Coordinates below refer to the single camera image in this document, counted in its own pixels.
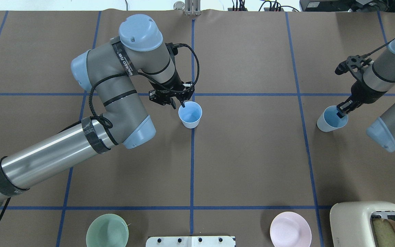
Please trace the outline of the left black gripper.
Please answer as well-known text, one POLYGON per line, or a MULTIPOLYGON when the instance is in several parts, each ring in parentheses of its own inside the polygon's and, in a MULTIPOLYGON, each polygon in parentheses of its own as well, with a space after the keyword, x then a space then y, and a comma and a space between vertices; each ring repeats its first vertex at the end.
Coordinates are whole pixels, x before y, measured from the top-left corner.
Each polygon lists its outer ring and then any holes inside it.
POLYGON ((191 99, 195 91, 194 81, 181 82, 170 87, 152 77, 149 78, 149 82, 154 88, 152 91, 149 91, 149 100, 160 105, 176 105, 174 101, 174 98, 176 98, 181 107, 185 108, 185 102, 191 99))

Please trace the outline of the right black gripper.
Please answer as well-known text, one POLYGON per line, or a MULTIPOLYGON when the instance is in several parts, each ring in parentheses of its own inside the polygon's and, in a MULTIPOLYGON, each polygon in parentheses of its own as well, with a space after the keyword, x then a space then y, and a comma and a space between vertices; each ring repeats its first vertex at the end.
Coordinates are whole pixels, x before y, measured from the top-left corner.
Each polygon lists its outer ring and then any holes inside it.
POLYGON ((356 102, 361 104, 371 104, 376 102, 376 91, 368 87, 361 81, 356 81, 351 87, 350 99, 336 106, 336 115, 339 118, 344 118, 347 114, 354 111, 356 102))

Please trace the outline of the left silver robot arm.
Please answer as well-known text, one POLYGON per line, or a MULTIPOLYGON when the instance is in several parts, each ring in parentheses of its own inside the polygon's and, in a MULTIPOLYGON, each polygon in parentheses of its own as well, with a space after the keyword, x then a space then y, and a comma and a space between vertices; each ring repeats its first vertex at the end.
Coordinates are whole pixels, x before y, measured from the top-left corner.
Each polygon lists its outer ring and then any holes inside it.
POLYGON ((132 149, 151 140, 156 129, 132 83, 148 79, 149 100, 176 108, 195 91, 196 80, 183 82, 175 56, 190 45, 165 43, 155 20, 135 14, 121 23, 118 35, 74 58, 71 71, 89 93, 90 117, 18 153, 0 159, 0 207, 42 181, 88 158, 123 144, 132 149))

